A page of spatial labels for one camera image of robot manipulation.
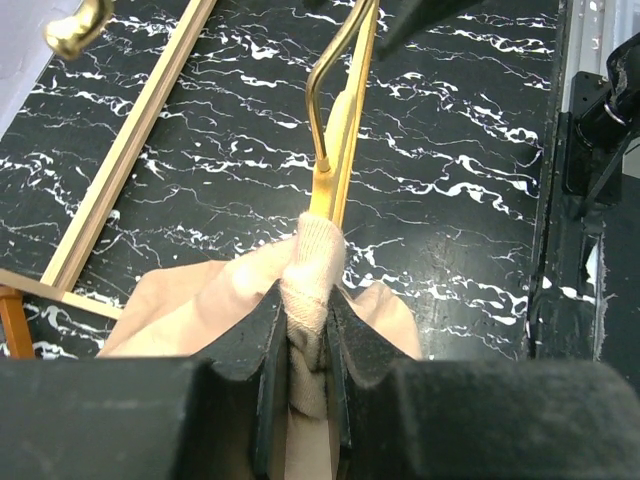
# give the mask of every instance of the metal hook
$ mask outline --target metal hook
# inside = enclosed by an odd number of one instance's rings
[[[311,134],[313,136],[313,145],[316,151],[316,165],[318,170],[326,172],[329,170],[329,162],[327,160],[327,147],[324,141],[324,128],[322,116],[320,114],[319,91],[320,86],[331,67],[336,63],[338,57],[344,53],[349,42],[358,32],[358,28],[362,25],[367,13],[375,0],[356,0],[356,4],[349,13],[340,30],[329,43],[329,46],[320,56],[320,59],[311,70],[307,80],[305,91],[305,100],[307,103],[307,111],[309,112],[309,121],[311,123]]]
[[[70,17],[47,24],[45,40],[55,53],[73,60],[100,35],[112,15],[113,0],[83,0]]]

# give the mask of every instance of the wooden stick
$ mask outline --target wooden stick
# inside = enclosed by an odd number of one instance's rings
[[[9,355],[12,358],[35,358],[29,325],[22,308],[22,294],[15,288],[0,285],[0,317]]]
[[[0,285],[6,285],[7,287],[24,293],[46,298],[47,300],[53,300],[54,302],[60,302],[64,305],[70,305],[114,320],[118,320],[122,313],[120,308],[112,307],[106,303],[92,300],[91,298],[83,297],[75,293],[65,292],[59,288],[40,283],[37,280],[5,269],[0,269]]]
[[[217,0],[191,0],[91,183],[41,282],[70,291],[91,253],[160,109]]]

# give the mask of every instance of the beige cloth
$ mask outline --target beige cloth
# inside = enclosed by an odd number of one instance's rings
[[[333,285],[344,268],[342,232],[328,220],[300,216],[296,236],[230,262],[156,270],[138,283],[98,356],[190,355],[251,312],[280,278],[290,341],[287,479],[331,479],[322,330]],[[411,311],[374,283],[355,313],[412,358],[421,358]]]

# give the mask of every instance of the black marble table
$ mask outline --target black marble table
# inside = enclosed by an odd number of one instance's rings
[[[186,3],[118,0],[103,39],[44,71],[0,143],[1,267],[44,272]],[[317,14],[277,4],[218,2],[76,292],[122,306],[149,270],[293,233],[313,165],[305,81],[350,3]],[[383,2],[380,32],[396,8]],[[372,66],[344,282],[381,279],[401,295],[427,358],[527,356],[558,8],[494,0]],[[326,83],[325,107],[348,64]],[[112,327],[41,299],[27,310],[46,357],[93,355]]]

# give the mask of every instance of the yellow hanger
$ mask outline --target yellow hanger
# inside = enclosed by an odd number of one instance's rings
[[[309,212],[331,220],[338,227],[342,227],[358,141],[378,5],[379,0],[356,0],[347,20],[320,56],[307,80],[306,102],[316,152]],[[320,85],[356,31],[358,39],[347,85],[333,103],[327,129],[323,132],[318,102]]]

